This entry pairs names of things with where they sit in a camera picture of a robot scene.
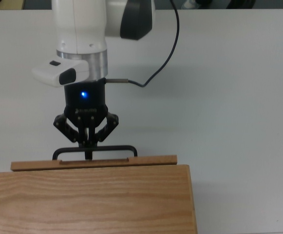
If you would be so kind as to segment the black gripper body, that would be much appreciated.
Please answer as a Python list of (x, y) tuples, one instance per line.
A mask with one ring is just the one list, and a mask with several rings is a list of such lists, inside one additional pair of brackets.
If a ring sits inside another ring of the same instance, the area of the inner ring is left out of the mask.
[(65, 109), (64, 115), (76, 122), (77, 117), (89, 121), (91, 117), (101, 122), (108, 114), (105, 102), (106, 79), (96, 81), (79, 82), (64, 87)]

